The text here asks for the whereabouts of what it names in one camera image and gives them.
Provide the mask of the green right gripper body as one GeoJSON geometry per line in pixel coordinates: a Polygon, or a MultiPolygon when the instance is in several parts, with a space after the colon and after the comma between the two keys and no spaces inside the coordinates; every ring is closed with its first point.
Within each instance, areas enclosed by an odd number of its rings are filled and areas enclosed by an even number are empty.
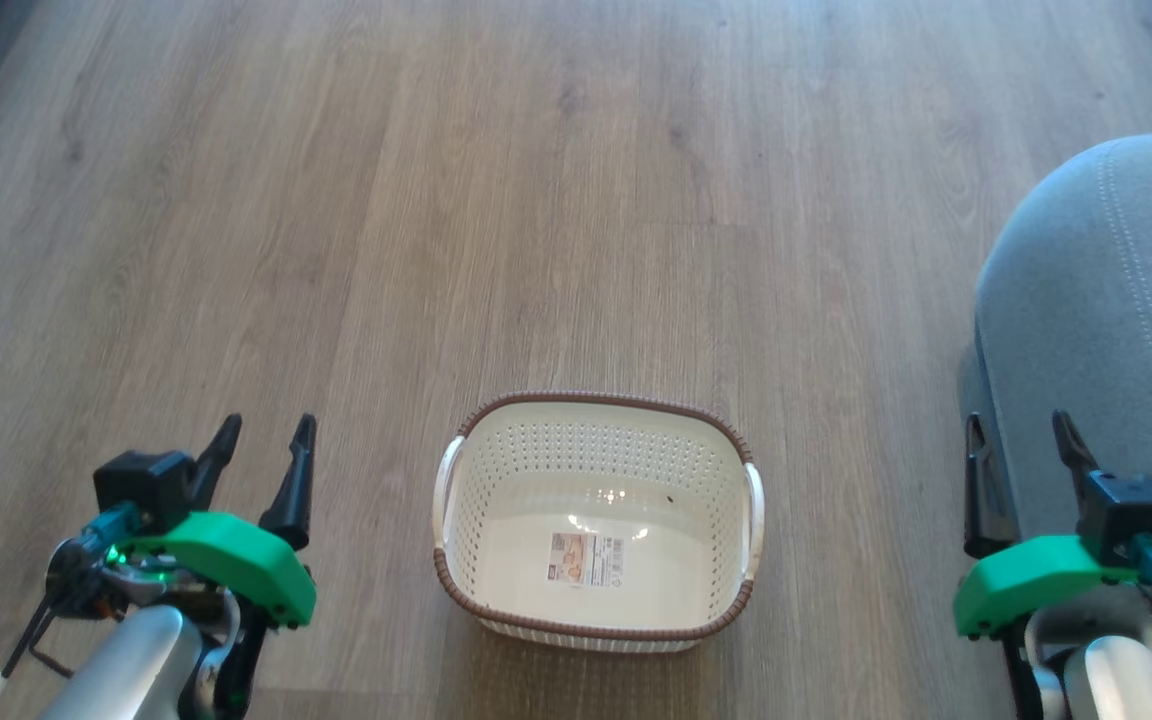
{"type": "Polygon", "coordinates": [[[954,596],[960,637],[993,637],[1006,626],[1111,582],[1134,583],[1132,566],[1101,564],[1078,536],[1041,536],[1000,550],[969,569],[954,596]]]}

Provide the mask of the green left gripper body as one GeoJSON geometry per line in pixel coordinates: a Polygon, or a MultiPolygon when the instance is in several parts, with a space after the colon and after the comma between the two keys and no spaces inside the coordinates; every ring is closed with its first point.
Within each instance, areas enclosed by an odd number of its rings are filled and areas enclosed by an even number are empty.
{"type": "Polygon", "coordinates": [[[310,624],[317,588],[283,539],[225,511],[189,511],[164,535],[142,511],[103,511],[61,541],[46,570],[46,600],[61,617],[101,619],[169,602],[215,623],[221,594],[274,628],[310,624]]]}

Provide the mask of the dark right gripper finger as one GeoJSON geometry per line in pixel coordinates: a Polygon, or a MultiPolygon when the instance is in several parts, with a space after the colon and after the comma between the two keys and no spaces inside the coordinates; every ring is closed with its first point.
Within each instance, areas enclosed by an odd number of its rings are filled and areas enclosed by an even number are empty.
{"type": "Polygon", "coordinates": [[[1052,430],[1055,437],[1061,464],[1069,470],[1071,483],[1076,497],[1076,502],[1084,503],[1087,491],[1093,483],[1100,478],[1101,467],[1089,450],[1079,429],[1076,429],[1075,420],[1064,410],[1055,410],[1052,414],[1052,430]]]}
{"type": "Polygon", "coordinates": [[[980,414],[967,416],[964,488],[963,551],[968,558],[980,560],[1018,541],[1009,484],[998,469],[980,414]]]}

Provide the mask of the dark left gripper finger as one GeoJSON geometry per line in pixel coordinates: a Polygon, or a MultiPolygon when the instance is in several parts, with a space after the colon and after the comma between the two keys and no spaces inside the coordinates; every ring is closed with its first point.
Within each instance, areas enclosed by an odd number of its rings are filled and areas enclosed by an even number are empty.
{"type": "Polygon", "coordinates": [[[229,414],[200,456],[196,458],[195,471],[187,486],[189,510],[207,511],[218,482],[228,467],[241,435],[242,416],[229,414]]]}
{"type": "Polygon", "coordinates": [[[259,520],[259,528],[283,539],[294,552],[305,550],[310,541],[316,438],[314,415],[303,414],[289,442],[291,461],[274,501],[259,520]]]}

